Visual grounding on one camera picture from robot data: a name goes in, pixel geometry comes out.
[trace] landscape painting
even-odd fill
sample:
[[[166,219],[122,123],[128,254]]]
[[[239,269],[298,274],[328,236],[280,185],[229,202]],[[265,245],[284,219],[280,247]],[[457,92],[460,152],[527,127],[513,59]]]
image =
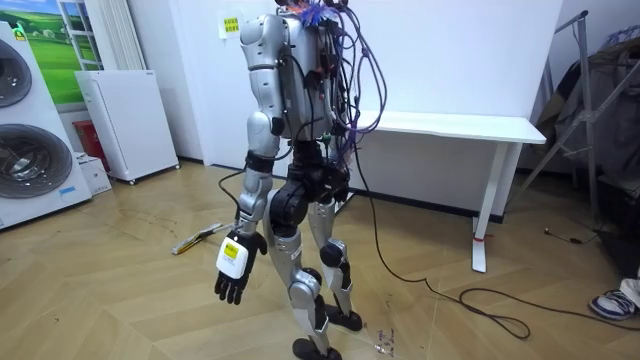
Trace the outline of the landscape painting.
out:
[[[65,6],[72,28],[84,30],[76,4]],[[74,75],[81,67],[56,0],[0,0],[0,21],[23,28],[55,104],[83,101]],[[77,40],[83,58],[94,60],[89,39],[77,37]]]

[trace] washing machine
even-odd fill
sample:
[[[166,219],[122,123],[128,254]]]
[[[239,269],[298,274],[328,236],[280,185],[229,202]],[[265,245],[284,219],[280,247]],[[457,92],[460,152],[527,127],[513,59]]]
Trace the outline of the washing machine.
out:
[[[90,198],[25,34],[0,22],[0,229]]]

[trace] mini fridge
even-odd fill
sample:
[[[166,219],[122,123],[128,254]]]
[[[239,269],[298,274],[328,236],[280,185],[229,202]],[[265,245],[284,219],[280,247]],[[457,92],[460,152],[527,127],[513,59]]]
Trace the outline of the mini fridge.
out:
[[[143,176],[180,168],[154,71],[78,71],[76,79],[110,176],[133,185]]]

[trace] white curtain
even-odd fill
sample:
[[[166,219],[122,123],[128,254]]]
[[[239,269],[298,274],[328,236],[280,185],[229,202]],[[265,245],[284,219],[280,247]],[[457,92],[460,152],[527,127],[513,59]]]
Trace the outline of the white curtain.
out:
[[[105,70],[146,70],[127,0],[85,0]]]

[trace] yellow sign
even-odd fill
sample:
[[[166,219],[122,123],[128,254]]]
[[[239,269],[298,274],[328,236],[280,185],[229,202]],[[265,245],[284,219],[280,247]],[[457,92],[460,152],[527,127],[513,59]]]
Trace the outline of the yellow sign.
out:
[[[227,246],[224,247],[224,254],[235,260],[238,255],[238,249],[231,244],[227,244]]]
[[[24,35],[24,33],[21,30],[13,29],[13,35],[16,37],[16,40],[20,40],[20,41],[27,40],[27,37]]]
[[[226,18],[224,19],[224,30],[228,33],[240,31],[240,25],[238,24],[238,18]]]

